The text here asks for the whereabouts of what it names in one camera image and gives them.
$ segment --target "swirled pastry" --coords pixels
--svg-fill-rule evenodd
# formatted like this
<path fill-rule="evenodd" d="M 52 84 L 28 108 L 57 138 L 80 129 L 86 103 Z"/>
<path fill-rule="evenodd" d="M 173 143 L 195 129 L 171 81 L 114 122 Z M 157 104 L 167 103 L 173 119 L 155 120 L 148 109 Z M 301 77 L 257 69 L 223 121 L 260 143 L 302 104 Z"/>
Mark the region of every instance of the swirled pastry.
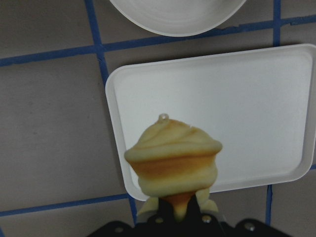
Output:
<path fill-rule="evenodd" d="M 221 149 L 222 144 L 203 130 L 162 114 L 124 156 L 142 192 L 170 202 L 181 220 L 191 196 L 215 182 L 215 157 Z"/>

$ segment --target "white plate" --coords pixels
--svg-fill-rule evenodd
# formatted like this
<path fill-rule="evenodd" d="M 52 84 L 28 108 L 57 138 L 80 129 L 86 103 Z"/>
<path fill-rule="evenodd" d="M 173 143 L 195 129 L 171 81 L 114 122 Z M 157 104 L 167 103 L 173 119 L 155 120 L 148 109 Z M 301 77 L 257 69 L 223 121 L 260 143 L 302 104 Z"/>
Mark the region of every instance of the white plate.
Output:
<path fill-rule="evenodd" d="M 111 0 L 130 21 L 173 37 L 197 35 L 230 18 L 246 0 Z"/>
<path fill-rule="evenodd" d="M 296 180 L 311 167 L 316 46 L 300 44 L 123 66 L 106 83 L 128 193 L 146 200 L 124 159 L 167 113 L 223 144 L 211 192 Z"/>

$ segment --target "tray rim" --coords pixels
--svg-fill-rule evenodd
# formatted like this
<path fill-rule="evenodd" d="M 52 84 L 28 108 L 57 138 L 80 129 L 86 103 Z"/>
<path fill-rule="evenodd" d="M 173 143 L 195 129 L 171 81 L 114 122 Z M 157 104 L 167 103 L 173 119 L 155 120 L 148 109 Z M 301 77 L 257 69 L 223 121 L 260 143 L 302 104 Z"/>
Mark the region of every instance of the tray rim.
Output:
<path fill-rule="evenodd" d="M 260 53 L 260 52 L 269 52 L 269 51 L 275 51 L 275 50 L 285 50 L 285 49 L 295 49 L 295 48 L 300 48 L 304 49 L 307 48 L 311 51 L 314 52 L 314 55 L 316 57 L 316 45 L 310 44 L 310 43 L 301 43 L 301 44 L 294 44 L 294 45 L 285 45 L 285 46 L 278 46 L 278 47 L 269 47 L 269 48 L 260 48 L 260 49 L 252 49 L 252 50 L 245 50 L 245 51 L 237 51 L 237 52 L 228 52 L 228 53 L 220 53 L 220 54 L 212 54 L 212 55 L 204 55 L 204 56 L 196 56 L 196 57 L 188 57 L 188 58 L 180 58 L 180 59 L 172 59 L 172 60 L 162 60 L 162 61 L 156 61 L 156 62 L 146 62 L 146 63 L 139 63 L 139 64 L 129 64 L 129 65 L 124 65 L 116 68 L 108 77 L 106 84 L 105 84 L 105 93 L 106 93 L 106 98 L 107 98 L 107 103 L 108 103 L 108 108 L 110 112 L 110 117 L 112 121 L 112 126 L 113 126 L 113 131 L 114 131 L 114 136 L 115 136 L 115 141 L 116 141 L 116 146 L 118 150 L 118 157 L 120 160 L 120 165 L 121 165 L 121 170 L 122 170 L 122 175 L 123 175 L 123 181 L 125 188 L 133 198 L 140 200 L 140 201 L 145 201 L 148 196 L 140 192 L 138 188 L 136 188 L 132 182 L 131 176 L 128 175 L 130 174 L 130 167 L 129 165 L 123 166 L 122 162 L 126 162 L 123 157 L 123 152 L 121 151 L 120 148 L 126 147 L 125 141 L 123 138 L 123 131 L 122 127 L 119 125 L 121 124 L 120 122 L 120 117 L 115 117 L 114 114 L 119 115 L 118 108 L 112 105 L 112 103 L 117 104 L 116 99 L 115 99 L 115 92 L 111 91 L 111 85 L 113 84 L 113 78 L 115 78 L 116 74 L 119 73 L 122 70 L 130 69 L 130 68 L 135 68 L 135 67 L 147 67 L 151 65 L 161 65 L 161 64 L 169 64 L 169 63 L 174 63 L 174 62 L 185 62 L 185 61 L 190 61 L 190 60 L 197 60 L 197 59 L 206 59 L 206 58 L 216 58 L 216 57 L 227 57 L 227 56 L 232 56 L 232 55 L 246 55 L 249 53 Z M 308 156 L 311 157 L 309 160 L 303 160 L 299 164 L 300 167 L 300 172 L 298 169 L 294 170 L 295 177 L 287 175 L 282 175 L 282 177 L 286 177 L 287 181 L 266 181 L 266 182 L 261 182 L 260 185 L 254 183 L 254 184 L 248 184 L 245 185 L 245 187 L 241 188 L 223 188 L 221 190 L 215 190 L 212 188 L 210 190 L 211 193 L 216 193 L 216 192 L 223 192 L 223 191 L 230 191 L 230 190 L 236 190 L 236 189 L 243 189 L 243 188 L 252 188 L 252 187 L 258 187 L 258 186 L 264 186 L 264 185 L 269 185 L 269 184 L 277 184 L 277 183 L 284 183 L 284 182 L 291 182 L 300 179 L 303 177 L 310 169 L 310 167 L 313 164 L 313 154 L 314 154 L 314 149 L 315 149 L 315 138 L 316 138 L 316 110 L 311 110 L 311 108 L 316 108 L 316 85 L 315 85 L 315 77 L 316 77 L 316 62 L 315 62 L 315 57 L 313 58 L 313 66 L 312 66 L 312 78 L 311 78 L 311 84 L 310 84 L 310 91 L 309 91 L 309 100 L 308 100 L 308 107 L 307 107 L 307 116 L 306 116 L 306 125 L 305 125 L 305 131 L 304 131 L 304 143 L 303 143 L 303 156 Z"/>

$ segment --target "white bowl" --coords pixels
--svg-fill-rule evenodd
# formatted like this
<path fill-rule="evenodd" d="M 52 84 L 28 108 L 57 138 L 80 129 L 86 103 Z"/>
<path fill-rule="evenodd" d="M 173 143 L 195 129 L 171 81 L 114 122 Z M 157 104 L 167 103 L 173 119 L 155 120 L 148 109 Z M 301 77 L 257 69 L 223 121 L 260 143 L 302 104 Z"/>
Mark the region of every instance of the white bowl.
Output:
<path fill-rule="evenodd" d="M 246 0 L 111 0 L 130 21 L 172 37 L 198 35 L 230 18 Z"/>

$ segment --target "gray floor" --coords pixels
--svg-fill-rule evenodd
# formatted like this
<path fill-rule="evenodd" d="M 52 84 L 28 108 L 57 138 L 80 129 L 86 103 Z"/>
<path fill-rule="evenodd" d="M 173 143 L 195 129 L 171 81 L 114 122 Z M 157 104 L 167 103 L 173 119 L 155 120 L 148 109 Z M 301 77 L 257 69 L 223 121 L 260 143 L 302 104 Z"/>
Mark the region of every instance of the gray floor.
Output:
<path fill-rule="evenodd" d="M 98 57 L 91 3 L 105 47 Z M 274 8 L 289 20 L 280 37 L 264 27 Z M 316 44 L 316 1 L 248 0 L 217 28 L 227 34 L 155 41 L 108 0 L 0 1 L 0 237 L 84 237 L 112 220 L 133 225 L 103 80 L 127 64 Z M 312 169 L 272 186 L 272 226 L 315 236 L 315 179 Z M 231 225 L 266 220 L 267 186 L 211 197 Z"/>

